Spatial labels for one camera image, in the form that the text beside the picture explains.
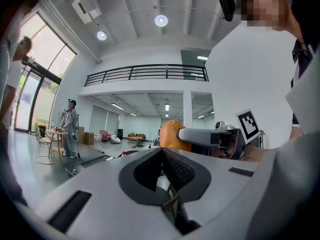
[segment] balcony railing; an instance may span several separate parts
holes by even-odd
[[[124,80],[182,79],[208,82],[204,66],[183,64],[146,64],[125,66],[87,76],[85,87]]]

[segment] ceiling light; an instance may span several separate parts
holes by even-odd
[[[96,37],[97,37],[99,40],[101,40],[101,41],[107,39],[107,35],[106,35],[106,33],[103,32],[103,31],[99,31],[98,33],[96,33]]]
[[[118,106],[117,104],[111,103],[111,105],[114,106],[114,107],[116,107],[117,109],[124,110],[123,107],[120,107],[120,106]]]
[[[203,56],[198,56],[196,57],[198,60],[203,60],[206,61],[208,59],[208,57],[203,57]]]
[[[159,27],[164,27],[168,24],[168,18],[164,15],[158,15],[155,17],[154,22]]]

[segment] gray floor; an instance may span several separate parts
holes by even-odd
[[[145,150],[149,144],[153,148],[152,142],[144,142],[143,147],[132,148],[135,142],[123,139],[120,144],[111,144],[110,142],[95,142],[94,147],[104,150],[105,154],[112,157],[118,157],[122,151],[130,150]],[[53,147],[57,146],[57,141],[53,141]],[[12,131],[9,135],[9,156],[13,172],[20,186],[22,187],[23,196],[26,199],[29,207],[35,209],[39,202],[50,191],[66,182],[69,178],[66,174],[66,167],[81,163],[82,161],[76,158],[62,158],[62,165],[58,154],[55,153],[53,165],[44,165],[36,163],[38,142],[36,136],[25,133]],[[79,153],[81,159],[85,162],[99,156],[101,153],[87,147],[84,144],[79,144]],[[48,148],[42,145],[40,149],[41,156],[48,155]],[[40,157],[39,162],[48,162],[48,158]],[[165,177],[158,181],[158,186],[167,189],[169,182]]]

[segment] wooden table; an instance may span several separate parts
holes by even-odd
[[[52,134],[51,136],[51,142],[50,142],[50,147],[49,147],[49,156],[50,156],[50,152],[57,152],[59,154],[59,158],[60,158],[60,163],[62,165],[62,160],[61,160],[61,156],[60,153],[64,153],[65,149],[63,148],[64,146],[64,135],[68,135],[68,132],[60,132],[60,131],[54,131],[52,129],[48,129],[47,133]],[[57,135],[57,142],[58,142],[58,147],[51,147],[52,145],[52,140],[54,139],[55,134]]]

